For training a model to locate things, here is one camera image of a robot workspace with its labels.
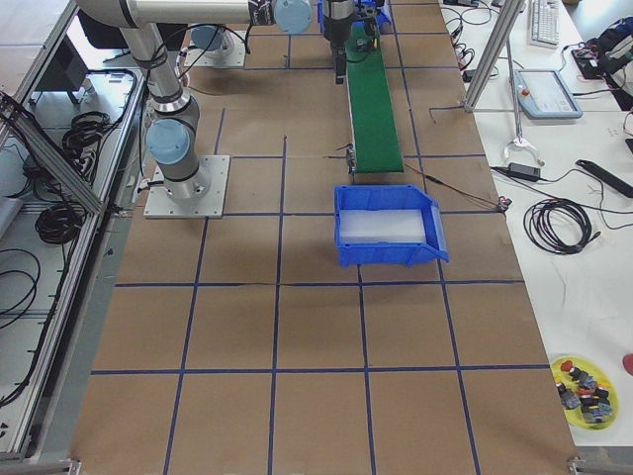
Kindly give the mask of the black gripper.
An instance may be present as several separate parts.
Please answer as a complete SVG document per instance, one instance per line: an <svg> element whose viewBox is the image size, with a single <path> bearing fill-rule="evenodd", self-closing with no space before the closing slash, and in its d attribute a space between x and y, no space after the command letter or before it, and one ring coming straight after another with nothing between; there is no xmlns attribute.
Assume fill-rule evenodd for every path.
<svg viewBox="0 0 633 475"><path fill-rule="evenodd" d="M333 47L333 67L335 83L342 84L346 77L346 50L344 44L349 40L356 21L356 9L353 0L324 0L324 38ZM377 31L374 19L363 26L367 35Z"/></svg>

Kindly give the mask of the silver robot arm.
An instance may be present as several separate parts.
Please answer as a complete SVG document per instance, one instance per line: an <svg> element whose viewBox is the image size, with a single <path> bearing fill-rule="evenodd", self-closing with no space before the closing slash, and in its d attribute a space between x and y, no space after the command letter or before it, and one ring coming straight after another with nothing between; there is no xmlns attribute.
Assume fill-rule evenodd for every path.
<svg viewBox="0 0 633 475"><path fill-rule="evenodd" d="M165 193L173 200L204 196L212 178L202 170L194 145L200 117L197 101L169 62L157 25L210 23L275 25L289 35L304 32L313 21L310 1L79 1L94 20L121 31L142 69L159 118L149 128L146 145L163 174Z"/></svg>

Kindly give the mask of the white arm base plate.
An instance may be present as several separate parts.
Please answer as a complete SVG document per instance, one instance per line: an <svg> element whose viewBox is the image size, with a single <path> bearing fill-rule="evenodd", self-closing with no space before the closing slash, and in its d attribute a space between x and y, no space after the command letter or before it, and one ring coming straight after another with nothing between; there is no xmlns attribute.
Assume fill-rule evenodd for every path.
<svg viewBox="0 0 633 475"><path fill-rule="evenodd" d="M198 155L199 168L195 176L174 182L155 168L153 181L144 207L149 219L220 219L224 214L230 157L228 155Z"/></svg>

